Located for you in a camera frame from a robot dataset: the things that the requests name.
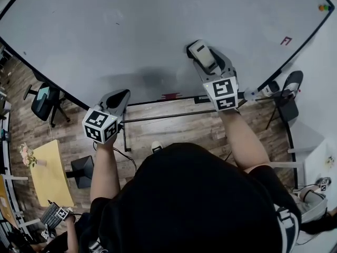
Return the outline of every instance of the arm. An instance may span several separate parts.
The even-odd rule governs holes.
[[[113,150],[116,137],[106,144],[97,144],[96,163],[90,190],[91,202],[99,197],[112,199],[121,190]]]
[[[74,216],[69,216],[65,219],[67,224],[67,232],[68,232],[68,253],[78,253],[78,241],[75,230],[75,222]]]
[[[237,166],[249,172],[258,165],[269,164],[266,150],[242,116],[234,110],[219,114]]]

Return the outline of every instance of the red drawing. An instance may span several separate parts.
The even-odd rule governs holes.
[[[283,45],[283,43],[285,43],[285,46],[287,46],[292,40],[293,39],[291,37],[286,36],[280,45]]]
[[[180,93],[172,93],[172,94],[164,94],[162,95],[162,99],[176,99],[178,98],[179,96],[183,96],[183,95],[179,95]]]

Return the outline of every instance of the wooden floor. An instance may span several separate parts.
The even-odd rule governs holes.
[[[95,156],[93,142],[84,137],[82,119],[86,113],[77,105],[66,101],[63,110],[70,117],[67,123],[57,113],[56,127],[50,129],[48,122],[39,120],[31,111],[33,95],[28,95],[23,101],[24,92],[29,84],[37,90],[41,82],[34,78],[32,71],[16,58],[7,62],[4,72],[0,73],[1,86],[5,88],[8,100],[12,103],[11,110],[11,165],[15,176],[28,176],[28,181],[15,181],[15,188],[19,203],[24,209],[26,220],[36,219],[44,212],[39,206],[35,193],[31,173],[22,164],[18,147],[26,142],[29,147],[35,149],[51,139],[58,139],[61,144],[61,156],[66,170],[71,169],[71,161],[85,157]],[[192,111],[212,109],[210,103],[196,105],[193,100],[180,100],[163,103],[131,106],[127,108],[126,119],[136,119],[165,114],[176,114]],[[254,130],[265,146],[271,161],[290,161],[287,154],[288,138],[281,120],[276,119],[265,130],[268,119],[273,110],[273,103],[246,103],[240,108],[241,114]],[[217,113],[184,116],[172,119],[152,120],[146,122],[134,122],[126,125],[127,145],[132,152],[127,153],[134,158],[139,166],[143,160],[151,154],[151,143],[159,140],[164,146],[173,142],[193,142],[218,157],[225,159],[230,152],[225,137],[222,122]],[[119,134],[116,147],[123,152],[123,135]],[[134,175],[134,166],[126,158],[116,154],[118,175],[121,186],[124,186]],[[278,175],[284,184],[292,186],[293,171],[282,169]],[[75,201],[75,212],[82,213],[90,208],[90,189],[77,189],[74,178],[70,179],[71,193]],[[42,224],[34,225],[34,228],[43,228]],[[57,232],[63,232],[64,225],[58,227]]]

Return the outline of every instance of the person's left arm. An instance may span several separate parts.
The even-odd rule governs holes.
[[[68,253],[78,253],[78,240],[75,230],[75,217],[69,216],[65,219],[68,232]]]

